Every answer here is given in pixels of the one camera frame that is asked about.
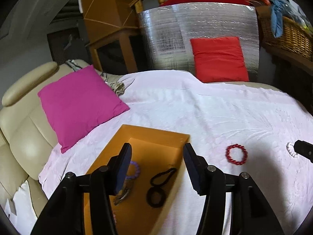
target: magenta cushion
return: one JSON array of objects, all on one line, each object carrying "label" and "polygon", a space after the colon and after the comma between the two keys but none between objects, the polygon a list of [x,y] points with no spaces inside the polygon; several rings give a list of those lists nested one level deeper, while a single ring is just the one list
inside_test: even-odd
[{"label": "magenta cushion", "polygon": [[38,96],[61,153],[99,124],[129,110],[92,65],[45,86]]}]

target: open box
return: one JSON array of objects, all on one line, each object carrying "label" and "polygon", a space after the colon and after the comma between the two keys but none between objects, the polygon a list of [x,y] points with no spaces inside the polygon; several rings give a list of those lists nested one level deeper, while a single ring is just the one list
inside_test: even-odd
[{"label": "open box", "polygon": [[[113,204],[118,235],[155,235],[168,214],[174,196],[180,186],[185,170],[183,146],[189,142],[190,135],[157,129],[122,125],[103,149],[87,174],[100,166],[107,165],[112,156],[118,155],[123,144],[132,146],[132,161],[140,166],[140,175],[134,180],[127,198],[119,205]],[[150,180],[160,172],[177,168],[177,172],[162,187],[166,201],[160,208],[152,208],[146,202],[147,191],[151,188]],[[84,194],[85,234],[92,235],[89,194]]]}]

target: basket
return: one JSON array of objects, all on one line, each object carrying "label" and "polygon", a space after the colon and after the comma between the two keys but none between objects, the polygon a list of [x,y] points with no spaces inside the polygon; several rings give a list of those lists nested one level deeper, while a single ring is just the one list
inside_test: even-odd
[{"label": "basket", "polygon": [[270,8],[258,15],[263,32],[263,43],[303,56],[312,61],[312,37],[294,20],[283,16],[284,31],[274,38],[271,31]]}]

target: screw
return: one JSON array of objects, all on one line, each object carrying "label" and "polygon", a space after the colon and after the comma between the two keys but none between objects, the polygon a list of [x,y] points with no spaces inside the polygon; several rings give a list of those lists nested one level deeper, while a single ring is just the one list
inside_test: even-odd
[{"label": "screw", "polygon": [[101,166],[100,168],[99,168],[99,171],[101,171],[101,172],[106,172],[106,171],[108,171],[108,169],[109,169],[109,167],[108,166]]},{"label": "screw", "polygon": [[242,176],[244,179],[248,179],[248,178],[250,177],[250,175],[249,175],[248,173],[246,173],[246,172],[243,172],[243,173],[241,174],[241,176]]},{"label": "screw", "polygon": [[214,165],[209,165],[208,166],[208,171],[215,172],[216,171],[216,167]]},{"label": "screw", "polygon": [[73,176],[74,176],[74,173],[71,172],[71,171],[69,171],[68,173],[65,174],[65,177],[66,177],[67,179],[71,179]]}]

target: purple beaded bracelet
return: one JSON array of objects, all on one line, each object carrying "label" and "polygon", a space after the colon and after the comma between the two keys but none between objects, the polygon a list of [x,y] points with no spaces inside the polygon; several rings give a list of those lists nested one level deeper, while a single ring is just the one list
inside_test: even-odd
[{"label": "purple beaded bracelet", "polygon": [[136,179],[139,177],[139,174],[140,174],[140,167],[138,165],[138,163],[134,162],[134,161],[130,161],[130,164],[134,165],[136,167],[136,172],[135,172],[135,175],[132,175],[132,176],[126,176],[126,179]]}]

